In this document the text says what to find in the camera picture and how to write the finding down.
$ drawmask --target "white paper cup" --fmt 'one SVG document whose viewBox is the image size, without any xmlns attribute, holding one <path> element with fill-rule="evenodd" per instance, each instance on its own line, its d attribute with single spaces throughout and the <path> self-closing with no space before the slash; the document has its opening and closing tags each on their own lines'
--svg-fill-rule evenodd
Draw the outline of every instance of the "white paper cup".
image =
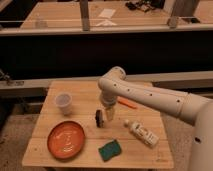
<svg viewBox="0 0 213 171">
<path fill-rule="evenodd" d="M 71 114 L 72 96 L 69 93 L 61 93 L 55 97 L 55 105 L 63 115 Z"/>
</svg>

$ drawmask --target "gray carpet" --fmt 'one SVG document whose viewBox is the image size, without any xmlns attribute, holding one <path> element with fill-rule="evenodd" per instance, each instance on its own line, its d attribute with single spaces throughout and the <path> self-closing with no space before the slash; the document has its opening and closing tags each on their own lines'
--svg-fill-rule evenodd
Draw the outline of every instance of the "gray carpet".
<svg viewBox="0 0 213 171">
<path fill-rule="evenodd" d="M 0 137 L 1 171 L 45 170 L 37 167 L 22 167 L 21 165 L 24 152 L 37 118 L 38 114 L 11 115 L 8 118 Z M 187 171 L 193 128 L 166 115 L 162 115 L 162 118 L 175 163 L 175 168 L 167 171 Z"/>
</svg>

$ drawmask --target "red plate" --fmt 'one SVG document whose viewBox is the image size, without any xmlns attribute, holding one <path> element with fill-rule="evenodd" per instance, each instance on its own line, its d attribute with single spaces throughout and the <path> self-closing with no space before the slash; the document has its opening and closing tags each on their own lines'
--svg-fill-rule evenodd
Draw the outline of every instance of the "red plate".
<svg viewBox="0 0 213 171">
<path fill-rule="evenodd" d="M 50 153 L 58 159 L 75 156 L 83 147 L 84 130 L 77 122 L 65 121 L 56 125 L 47 139 Z"/>
</svg>

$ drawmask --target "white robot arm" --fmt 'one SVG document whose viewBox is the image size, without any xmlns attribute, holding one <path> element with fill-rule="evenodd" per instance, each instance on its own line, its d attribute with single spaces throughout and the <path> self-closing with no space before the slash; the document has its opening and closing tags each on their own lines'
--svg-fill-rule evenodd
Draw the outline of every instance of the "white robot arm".
<svg viewBox="0 0 213 171">
<path fill-rule="evenodd" d="M 98 82 L 105 107 L 123 96 L 195 126 L 189 171 L 213 171 L 213 101 L 191 93 L 136 85 L 124 81 L 125 71 L 114 67 Z"/>
</svg>

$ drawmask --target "sponge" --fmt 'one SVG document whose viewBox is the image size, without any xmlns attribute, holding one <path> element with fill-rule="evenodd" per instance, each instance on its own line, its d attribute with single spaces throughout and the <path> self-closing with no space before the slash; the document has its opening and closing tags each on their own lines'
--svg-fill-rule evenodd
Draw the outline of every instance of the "sponge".
<svg viewBox="0 0 213 171">
<path fill-rule="evenodd" d="M 121 153 L 121 147 L 117 140 L 113 140 L 103 147 L 99 148 L 99 153 L 103 159 L 103 161 L 108 161 L 114 156 L 117 156 Z"/>
</svg>

